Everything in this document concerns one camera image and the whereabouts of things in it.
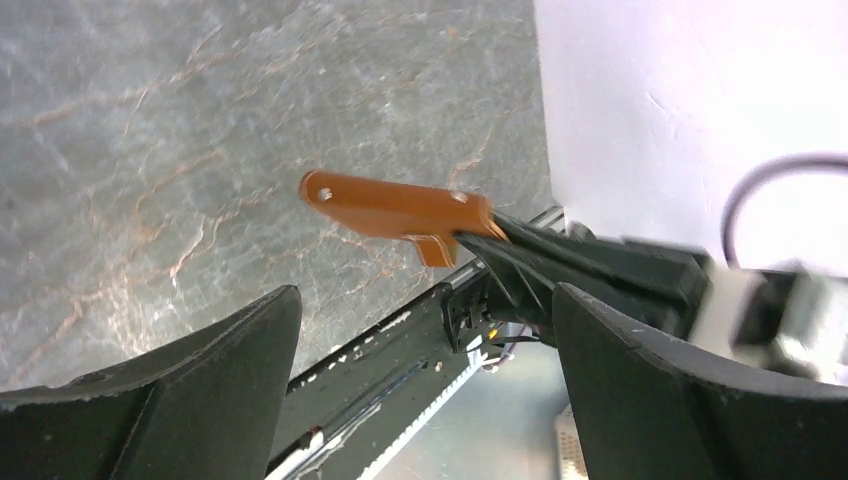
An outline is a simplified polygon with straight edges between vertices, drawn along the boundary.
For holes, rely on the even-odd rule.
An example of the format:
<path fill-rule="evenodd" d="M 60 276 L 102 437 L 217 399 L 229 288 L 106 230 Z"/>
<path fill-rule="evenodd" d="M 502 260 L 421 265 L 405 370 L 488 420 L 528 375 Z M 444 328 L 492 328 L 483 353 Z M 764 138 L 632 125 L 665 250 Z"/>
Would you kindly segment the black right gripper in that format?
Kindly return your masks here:
<path fill-rule="evenodd" d="M 554 289 L 566 284 L 637 327 L 751 367 L 815 375 L 800 338 L 815 312 L 815 278 L 805 270 L 720 267 L 701 252 L 573 238 L 500 213 L 494 220 L 509 242 L 471 233 L 457 239 L 492 273 L 491 307 L 545 345 L 585 341 L 588 321 L 554 304 Z M 557 330 L 556 316 L 577 324 Z"/>

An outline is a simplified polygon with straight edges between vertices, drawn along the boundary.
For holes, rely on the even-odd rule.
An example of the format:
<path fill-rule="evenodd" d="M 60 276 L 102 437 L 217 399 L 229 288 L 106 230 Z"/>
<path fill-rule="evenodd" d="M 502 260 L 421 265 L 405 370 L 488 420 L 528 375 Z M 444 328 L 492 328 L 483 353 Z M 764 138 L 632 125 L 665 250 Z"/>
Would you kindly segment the brown leather card holder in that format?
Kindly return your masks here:
<path fill-rule="evenodd" d="M 307 172 L 299 194 L 321 214 L 361 235 L 412 243 L 426 267 L 456 266 L 457 233 L 508 239 L 495 223 L 489 200 L 478 194 L 324 170 Z"/>

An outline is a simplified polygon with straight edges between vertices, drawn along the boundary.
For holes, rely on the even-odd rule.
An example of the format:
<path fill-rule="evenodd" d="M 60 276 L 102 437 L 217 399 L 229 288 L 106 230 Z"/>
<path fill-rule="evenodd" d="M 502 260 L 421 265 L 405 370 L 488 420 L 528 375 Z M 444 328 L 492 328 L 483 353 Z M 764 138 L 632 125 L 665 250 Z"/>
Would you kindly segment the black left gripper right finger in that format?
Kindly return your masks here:
<path fill-rule="evenodd" d="M 592 479 L 843 479 L 847 390 L 743 365 L 580 291 L 553 326 Z"/>

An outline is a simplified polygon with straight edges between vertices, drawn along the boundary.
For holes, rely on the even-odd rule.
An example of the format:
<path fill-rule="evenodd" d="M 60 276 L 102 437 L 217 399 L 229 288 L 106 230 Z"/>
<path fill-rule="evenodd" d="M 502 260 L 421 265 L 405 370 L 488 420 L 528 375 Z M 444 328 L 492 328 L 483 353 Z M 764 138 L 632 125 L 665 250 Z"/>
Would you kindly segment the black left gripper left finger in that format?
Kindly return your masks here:
<path fill-rule="evenodd" d="M 282 286 L 131 360 L 3 393 L 2 477 L 263 478 L 301 315 Z"/>

